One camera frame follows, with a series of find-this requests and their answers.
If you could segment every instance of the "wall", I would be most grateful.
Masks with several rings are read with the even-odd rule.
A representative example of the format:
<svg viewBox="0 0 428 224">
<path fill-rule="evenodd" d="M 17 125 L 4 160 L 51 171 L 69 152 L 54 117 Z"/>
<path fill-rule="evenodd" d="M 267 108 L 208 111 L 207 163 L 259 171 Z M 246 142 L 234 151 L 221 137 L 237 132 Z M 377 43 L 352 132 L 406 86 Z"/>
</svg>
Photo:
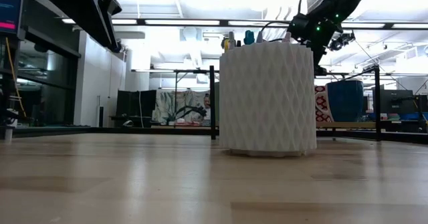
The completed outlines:
<svg viewBox="0 0 428 224">
<path fill-rule="evenodd" d="M 135 92 L 149 90 L 149 73 L 131 72 L 131 70 L 150 68 L 150 54 L 141 54 L 141 52 L 143 52 L 142 49 L 129 49 L 126 52 L 126 91 Z M 146 68 L 140 68 L 139 65 L 147 66 Z"/>
<path fill-rule="evenodd" d="M 398 83 L 400 83 L 400 84 L 397 84 L 398 90 L 412 90 L 413 94 L 416 94 L 416 95 L 428 94 L 427 77 L 403 77 L 403 78 L 397 78 L 397 81 Z"/>
<path fill-rule="evenodd" d="M 125 87 L 126 64 L 123 56 L 118 58 L 84 31 L 80 32 L 79 52 L 82 57 L 78 62 L 74 123 L 96 125 L 97 96 L 100 96 L 101 106 L 104 107 L 103 126 L 113 127 L 108 117 L 115 115 L 117 92 Z"/>
</svg>

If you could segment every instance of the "black stand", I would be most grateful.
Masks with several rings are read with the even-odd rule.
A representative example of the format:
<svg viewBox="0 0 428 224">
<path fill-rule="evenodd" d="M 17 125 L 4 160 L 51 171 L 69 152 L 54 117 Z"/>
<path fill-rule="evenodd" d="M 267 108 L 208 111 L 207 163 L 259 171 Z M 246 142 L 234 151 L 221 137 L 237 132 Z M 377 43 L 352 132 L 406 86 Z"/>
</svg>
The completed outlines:
<svg viewBox="0 0 428 224">
<path fill-rule="evenodd" d="M 211 110 L 211 140 L 215 140 L 215 72 L 214 66 L 209 66 L 209 104 Z"/>
<path fill-rule="evenodd" d="M 382 140 L 381 123 L 381 71 L 376 65 L 374 69 L 374 113 L 376 114 L 376 141 Z"/>
</svg>

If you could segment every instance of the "black metal frame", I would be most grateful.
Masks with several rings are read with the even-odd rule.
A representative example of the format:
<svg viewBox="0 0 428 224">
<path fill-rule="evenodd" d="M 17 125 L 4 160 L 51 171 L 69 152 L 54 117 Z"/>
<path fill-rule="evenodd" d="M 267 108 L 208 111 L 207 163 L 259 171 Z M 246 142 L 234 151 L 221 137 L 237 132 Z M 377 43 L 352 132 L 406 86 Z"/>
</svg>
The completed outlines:
<svg viewBox="0 0 428 224">
<path fill-rule="evenodd" d="M 211 140 L 215 140 L 216 136 L 219 135 L 219 130 L 215 126 L 215 71 L 213 66 L 210 66 L 210 70 L 175 70 L 176 80 L 178 80 L 178 73 L 187 72 L 187 73 L 196 73 L 196 74 L 206 74 L 210 73 L 210 101 L 211 101 L 211 128 L 207 129 L 156 129 L 156 128 L 61 128 L 60 130 L 50 130 L 47 128 L 36 128 L 36 129 L 25 129 L 17 130 L 17 134 L 24 136 L 39 136 L 40 131 L 44 131 L 45 134 L 42 135 L 52 135 L 52 134 L 76 134 L 76 133 L 118 133 L 118 134 L 191 134 L 191 135 L 209 135 Z M 364 71 L 361 74 L 356 74 L 351 76 L 352 78 L 360 76 L 362 74 L 367 74 L 374 72 L 375 76 L 375 99 L 374 99 L 374 108 L 376 114 L 376 130 L 375 131 L 336 131 L 334 130 L 317 130 L 317 137 L 333 137 L 333 138 L 359 138 L 365 140 L 375 140 L 375 141 L 399 141 L 399 142 L 412 142 L 419 144 L 428 144 L 428 134 L 415 134 L 415 133 L 402 133 L 402 132 L 382 132 L 383 123 L 381 122 L 381 85 L 380 85 L 380 70 L 378 66 Z"/>
<path fill-rule="evenodd" d="M 147 26 L 147 27 L 186 27 L 186 26 L 194 26 L 194 27 L 233 27 L 233 28 L 260 28 L 263 27 L 266 23 L 269 23 L 270 21 L 267 20 L 245 20 L 245 19 L 140 19 L 140 18 L 126 18 L 129 20 L 135 20 L 136 23 L 129 23 L 129 24 L 120 24 L 121 26 Z M 176 21 L 176 24 L 161 24 L 161 23 L 147 23 L 146 21 L 153 21 L 153 20 L 159 20 L 159 21 Z M 180 21 L 218 21 L 219 24 L 189 24 L 189 23 L 180 23 Z M 234 25 L 230 23 L 231 21 L 238 21 L 241 23 L 248 22 L 248 24 L 239 24 Z M 261 23 L 261 25 L 252 25 L 251 22 L 258 22 Z M 290 24 L 291 21 L 284 21 L 284 24 Z M 420 27 L 418 25 L 420 24 L 426 24 L 423 22 L 419 23 L 406 23 L 407 25 L 414 25 L 415 27 L 409 27 L 409 28 L 403 28 L 403 27 L 397 27 L 396 24 L 402 24 L 400 22 L 344 22 L 343 25 L 346 25 L 347 23 L 357 23 L 361 24 L 362 27 L 343 27 L 343 29 L 346 30 L 389 30 L 389 31 L 423 31 L 428 30 L 426 27 Z M 370 27 L 371 24 L 384 24 L 383 27 Z M 286 26 L 279 26 L 279 25 L 269 25 L 267 28 L 287 28 Z"/>
<path fill-rule="evenodd" d="M 175 73 L 175 92 L 174 92 L 174 113 L 177 112 L 177 86 L 180 80 L 182 80 L 188 73 L 192 74 L 209 74 L 209 102 L 210 102 L 210 110 L 211 110 L 211 139 L 215 140 L 216 126 L 215 126 L 215 73 L 219 73 L 219 70 L 214 70 L 214 66 L 209 66 L 209 70 L 174 70 Z M 179 79 L 179 73 L 185 73 L 183 77 Z"/>
</svg>

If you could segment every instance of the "diamond pattern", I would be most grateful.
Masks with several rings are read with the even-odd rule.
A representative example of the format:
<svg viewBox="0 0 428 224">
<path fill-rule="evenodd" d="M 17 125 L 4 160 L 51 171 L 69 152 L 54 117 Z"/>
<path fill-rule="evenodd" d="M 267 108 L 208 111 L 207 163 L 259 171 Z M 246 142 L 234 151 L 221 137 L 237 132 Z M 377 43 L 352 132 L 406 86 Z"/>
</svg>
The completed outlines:
<svg viewBox="0 0 428 224">
<path fill-rule="evenodd" d="M 295 152 L 316 148 L 310 49 L 257 43 L 220 58 L 220 145 Z"/>
</svg>

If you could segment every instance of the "computer monitor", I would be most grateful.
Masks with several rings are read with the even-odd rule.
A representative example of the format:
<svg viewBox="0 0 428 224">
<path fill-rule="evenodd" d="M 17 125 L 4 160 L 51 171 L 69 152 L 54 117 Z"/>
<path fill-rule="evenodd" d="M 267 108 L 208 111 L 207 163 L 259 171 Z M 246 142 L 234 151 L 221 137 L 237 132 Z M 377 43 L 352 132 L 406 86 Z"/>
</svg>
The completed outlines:
<svg viewBox="0 0 428 224">
<path fill-rule="evenodd" d="M 381 90 L 381 113 L 410 114 L 417 111 L 412 90 Z M 376 94 L 373 90 L 376 105 Z"/>
<path fill-rule="evenodd" d="M 22 0 L 0 0 L 0 35 L 19 34 Z"/>
<path fill-rule="evenodd" d="M 366 113 L 368 110 L 368 96 L 364 96 L 364 101 L 362 102 L 362 113 Z"/>
<path fill-rule="evenodd" d="M 423 96 L 417 96 L 421 99 L 421 111 L 422 112 L 428 112 L 428 97 L 426 95 Z"/>
</svg>

